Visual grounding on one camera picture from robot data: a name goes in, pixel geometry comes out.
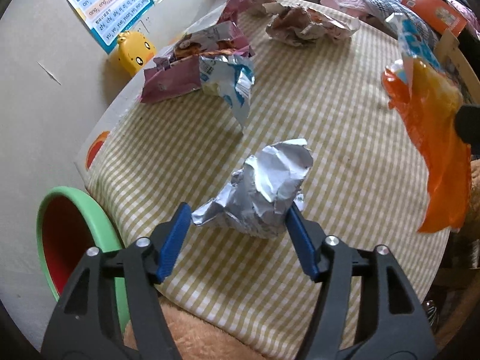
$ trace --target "checkered tablecloth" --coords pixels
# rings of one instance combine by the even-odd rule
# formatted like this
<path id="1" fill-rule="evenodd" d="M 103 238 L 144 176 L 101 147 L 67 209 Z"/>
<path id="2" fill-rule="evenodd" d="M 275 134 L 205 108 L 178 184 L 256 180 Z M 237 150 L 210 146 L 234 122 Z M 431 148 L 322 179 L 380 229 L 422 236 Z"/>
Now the checkered tablecloth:
<path id="1" fill-rule="evenodd" d="M 351 18 L 300 0 L 340 20 Z M 399 58 L 397 42 L 364 23 L 351 42 L 294 48 L 269 39 L 268 19 L 243 15 L 256 84 L 241 133 L 227 104 L 201 91 L 136 104 L 111 132 L 87 188 L 125 244 L 215 196 L 243 160 L 267 144 L 306 138 L 314 165 L 303 185 L 306 218 L 347 244 L 389 245 L 422 299 L 448 232 L 416 233 L 428 203 L 427 169 L 388 98 L 380 74 Z M 294 358 L 319 286 L 302 273 L 288 235 L 257 239 L 228 228 L 196 228 L 172 276 L 171 301 L 262 354 Z M 359 307 L 352 282 L 344 345 Z"/>

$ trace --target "metal screw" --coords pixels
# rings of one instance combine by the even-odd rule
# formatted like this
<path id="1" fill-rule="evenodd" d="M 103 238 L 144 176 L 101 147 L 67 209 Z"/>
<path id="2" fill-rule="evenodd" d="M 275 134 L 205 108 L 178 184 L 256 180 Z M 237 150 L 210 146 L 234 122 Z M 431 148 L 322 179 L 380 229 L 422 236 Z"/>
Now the metal screw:
<path id="1" fill-rule="evenodd" d="M 327 245 L 335 246 L 338 245 L 340 240 L 335 237 L 335 235 L 329 235 L 327 238 L 325 238 L 325 242 L 327 243 Z"/>
<path id="2" fill-rule="evenodd" d="M 144 248 L 145 246 L 150 245 L 150 239 L 147 237 L 138 238 L 138 240 L 135 242 L 135 245 L 137 245 L 139 248 Z"/>
<path id="3" fill-rule="evenodd" d="M 92 246 L 87 249 L 87 256 L 95 257 L 99 252 L 100 252 L 99 248 L 97 248 L 96 246 Z"/>
<path id="4" fill-rule="evenodd" d="M 378 245 L 377 246 L 377 253 L 385 256 L 386 254 L 390 253 L 390 250 L 385 245 Z"/>

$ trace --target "purple snack wrapper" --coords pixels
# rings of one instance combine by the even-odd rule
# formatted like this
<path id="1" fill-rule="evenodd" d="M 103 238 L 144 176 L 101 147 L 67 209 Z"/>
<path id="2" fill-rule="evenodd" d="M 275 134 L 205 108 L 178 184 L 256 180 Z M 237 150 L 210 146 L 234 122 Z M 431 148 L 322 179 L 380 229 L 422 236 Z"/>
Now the purple snack wrapper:
<path id="1" fill-rule="evenodd" d="M 229 21 L 188 34 L 164 54 L 156 55 L 153 58 L 155 67 L 143 71 L 145 85 L 140 101 L 155 103 L 200 89 L 199 55 L 249 57 L 253 51 L 246 36 Z"/>

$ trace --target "silver foil wrapper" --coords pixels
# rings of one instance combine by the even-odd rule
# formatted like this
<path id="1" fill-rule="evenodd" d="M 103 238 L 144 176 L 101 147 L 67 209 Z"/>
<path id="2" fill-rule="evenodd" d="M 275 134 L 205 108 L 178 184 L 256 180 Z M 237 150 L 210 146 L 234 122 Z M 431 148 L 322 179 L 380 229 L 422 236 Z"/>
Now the silver foil wrapper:
<path id="1" fill-rule="evenodd" d="M 291 139 L 249 156 L 217 197 L 195 210 L 197 226 L 229 227 L 259 238 L 286 231 L 292 203 L 303 208 L 301 186 L 313 158 L 304 139 Z"/>

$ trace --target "trash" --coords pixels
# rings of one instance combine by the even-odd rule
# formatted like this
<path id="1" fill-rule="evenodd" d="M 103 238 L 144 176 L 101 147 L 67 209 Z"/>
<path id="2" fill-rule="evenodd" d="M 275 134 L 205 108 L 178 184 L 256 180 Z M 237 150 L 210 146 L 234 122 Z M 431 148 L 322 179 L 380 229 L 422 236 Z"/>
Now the trash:
<path id="1" fill-rule="evenodd" d="M 314 9 L 282 5 L 281 2 L 264 5 L 266 11 L 275 14 L 267 25 L 266 33 L 273 39 L 292 45 L 302 46 L 328 36 L 334 42 L 350 38 L 360 28 L 358 19 L 352 27 L 332 19 Z"/>
<path id="2" fill-rule="evenodd" d="M 217 23 L 231 21 L 236 24 L 239 13 L 248 11 L 254 15 L 266 15 L 265 3 L 273 3 L 276 0 L 227 0 L 225 8 L 220 14 Z"/>
<path id="3" fill-rule="evenodd" d="M 144 70 L 140 101 L 155 103 L 200 89 L 200 55 L 213 58 L 252 54 L 247 38 L 230 21 L 187 34 L 153 58 L 155 67 Z"/>
<path id="4" fill-rule="evenodd" d="M 204 52 L 249 48 L 248 39 L 231 21 L 224 21 L 204 30 L 184 35 L 174 47 L 175 58 L 182 59 Z"/>
<path id="5" fill-rule="evenodd" d="M 383 86 L 390 109 L 402 117 L 429 171 L 430 201 L 418 231 L 458 229 L 465 221 L 471 188 L 470 146 L 462 142 L 454 125 L 462 95 L 443 74 L 413 22 L 403 14 L 388 20 L 398 30 L 402 60 L 386 68 Z"/>
<path id="6" fill-rule="evenodd" d="M 255 83 L 250 61 L 240 55 L 213 58 L 200 55 L 199 59 L 203 92 L 224 99 L 243 129 L 250 111 L 251 87 Z"/>
<path id="7" fill-rule="evenodd" d="M 249 156 L 217 197 L 192 213 L 193 223 L 232 227 L 259 238 L 284 233 L 292 203 L 303 208 L 300 187 L 314 161 L 306 146 L 305 139 L 291 139 Z"/>
<path id="8" fill-rule="evenodd" d="M 225 36 L 231 38 L 219 40 Z M 183 37 L 153 59 L 155 67 L 144 70 L 141 102 L 155 103 L 203 88 L 228 103 L 243 129 L 255 82 L 253 64 L 247 58 L 250 46 L 245 40 L 229 21 Z"/>

